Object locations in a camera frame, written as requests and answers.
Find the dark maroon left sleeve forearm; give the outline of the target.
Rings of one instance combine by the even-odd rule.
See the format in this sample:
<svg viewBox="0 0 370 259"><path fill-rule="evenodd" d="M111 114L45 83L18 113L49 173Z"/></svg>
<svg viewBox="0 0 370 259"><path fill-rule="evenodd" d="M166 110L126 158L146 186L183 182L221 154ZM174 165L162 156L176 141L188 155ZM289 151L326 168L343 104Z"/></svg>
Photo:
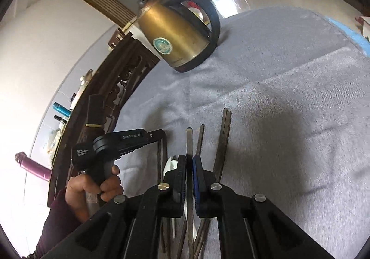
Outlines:
<svg viewBox="0 0 370 259"><path fill-rule="evenodd" d="M82 224L66 203L65 194L66 188L58 193L50 207L36 249L26 258L41 258Z"/></svg>

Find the person's left hand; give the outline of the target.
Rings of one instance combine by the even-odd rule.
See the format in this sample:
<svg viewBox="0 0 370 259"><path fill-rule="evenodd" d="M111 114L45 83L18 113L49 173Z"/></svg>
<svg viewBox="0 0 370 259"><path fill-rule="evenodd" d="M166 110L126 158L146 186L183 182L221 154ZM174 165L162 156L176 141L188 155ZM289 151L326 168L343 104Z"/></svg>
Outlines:
<svg viewBox="0 0 370 259"><path fill-rule="evenodd" d="M115 196L123 194L123 187L119 178L119 167L113 165L111 172L110 178L101 185L97 185L87 174L80 174L69 180L66 187L65 201L81 223L86 222L90 217L85 198L86 193L100 195L100 199L104 202L108 202Z"/></svg>

